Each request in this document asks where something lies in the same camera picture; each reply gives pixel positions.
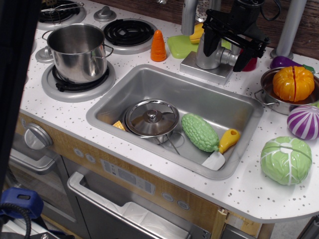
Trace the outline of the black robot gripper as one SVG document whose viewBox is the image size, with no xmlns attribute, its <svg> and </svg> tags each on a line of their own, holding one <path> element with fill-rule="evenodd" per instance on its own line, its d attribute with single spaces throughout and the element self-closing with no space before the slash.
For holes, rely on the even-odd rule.
<svg viewBox="0 0 319 239">
<path fill-rule="evenodd" d="M 258 8 L 233 8 L 229 13 L 207 10 L 203 25 L 205 56 L 209 57 L 224 39 L 242 49 L 234 72 L 242 72 L 251 58 L 261 58 L 270 38 L 256 24 L 259 12 Z"/>
</svg>

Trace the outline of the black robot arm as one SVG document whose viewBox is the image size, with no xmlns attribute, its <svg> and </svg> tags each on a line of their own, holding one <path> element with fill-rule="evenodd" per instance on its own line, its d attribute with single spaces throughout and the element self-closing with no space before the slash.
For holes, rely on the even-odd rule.
<svg viewBox="0 0 319 239">
<path fill-rule="evenodd" d="M 266 46 L 271 42 L 256 25 L 263 0 L 235 0 L 229 13 L 209 9 L 203 24 L 203 53 L 209 57 L 220 39 L 242 49 L 233 71 L 241 72 L 252 58 L 261 58 Z"/>
</svg>

